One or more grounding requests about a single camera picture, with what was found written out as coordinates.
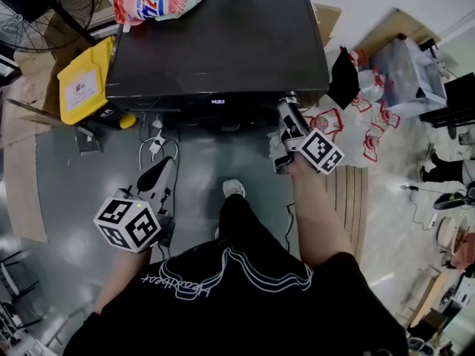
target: wooden floor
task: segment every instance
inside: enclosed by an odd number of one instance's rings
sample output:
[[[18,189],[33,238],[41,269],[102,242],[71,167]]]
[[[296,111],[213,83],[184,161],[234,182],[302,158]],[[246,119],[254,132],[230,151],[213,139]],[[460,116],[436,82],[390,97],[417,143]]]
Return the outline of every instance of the wooden floor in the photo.
[[[359,262],[366,231],[368,169],[339,166],[326,177],[327,193],[347,230]]]

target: chair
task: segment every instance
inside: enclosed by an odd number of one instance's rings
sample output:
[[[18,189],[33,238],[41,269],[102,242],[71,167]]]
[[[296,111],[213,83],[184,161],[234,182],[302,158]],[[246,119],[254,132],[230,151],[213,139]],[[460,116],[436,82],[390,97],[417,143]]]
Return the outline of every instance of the chair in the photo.
[[[18,300],[22,297],[24,297],[26,294],[28,294],[30,291],[34,290],[36,285],[38,285],[39,281],[36,281],[32,285],[28,286],[24,290],[20,290],[20,288],[16,285],[15,281],[13,280],[10,272],[7,270],[8,266],[13,266],[16,264],[20,264],[22,260],[13,262],[13,263],[6,263],[8,260],[14,258],[15,256],[20,255],[24,251],[17,251],[16,253],[4,258],[3,260],[0,260],[0,270],[1,273],[3,274],[3,278],[1,279],[2,282],[6,281],[8,286],[10,287],[11,291],[13,292],[13,301],[11,303],[18,302]]]

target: sneaker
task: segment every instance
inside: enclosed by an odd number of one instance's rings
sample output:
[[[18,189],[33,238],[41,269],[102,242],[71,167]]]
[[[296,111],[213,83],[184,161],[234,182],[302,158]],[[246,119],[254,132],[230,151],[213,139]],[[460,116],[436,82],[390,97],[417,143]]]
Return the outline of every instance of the sneaker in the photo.
[[[417,162],[417,182],[424,183],[424,174],[426,173],[425,167],[421,166],[420,162]]]
[[[425,154],[425,160],[426,161],[432,161],[432,155],[436,153],[436,147],[435,145],[431,142],[429,144],[429,148],[427,149],[427,153]]]
[[[226,198],[233,194],[242,195],[243,198],[246,197],[246,190],[244,190],[243,184],[237,179],[228,179],[225,181],[223,183],[223,193]]]

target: black table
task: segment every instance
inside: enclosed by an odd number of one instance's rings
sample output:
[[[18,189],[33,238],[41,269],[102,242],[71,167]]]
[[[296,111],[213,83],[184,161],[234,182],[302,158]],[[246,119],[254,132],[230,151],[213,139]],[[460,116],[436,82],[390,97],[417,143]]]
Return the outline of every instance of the black table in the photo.
[[[328,84],[309,0],[203,0],[179,19],[120,30],[106,96],[127,111],[160,111],[177,104],[164,96],[252,93],[240,100],[260,104],[268,92],[322,96]]]

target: hand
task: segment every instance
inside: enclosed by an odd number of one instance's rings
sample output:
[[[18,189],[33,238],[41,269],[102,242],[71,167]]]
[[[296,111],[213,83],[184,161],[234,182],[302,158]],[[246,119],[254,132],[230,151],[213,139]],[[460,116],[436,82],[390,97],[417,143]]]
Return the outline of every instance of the hand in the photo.
[[[307,174],[317,174],[317,171],[302,154],[296,151],[294,153],[293,162],[287,166],[287,173],[289,173],[292,178],[295,178]]]

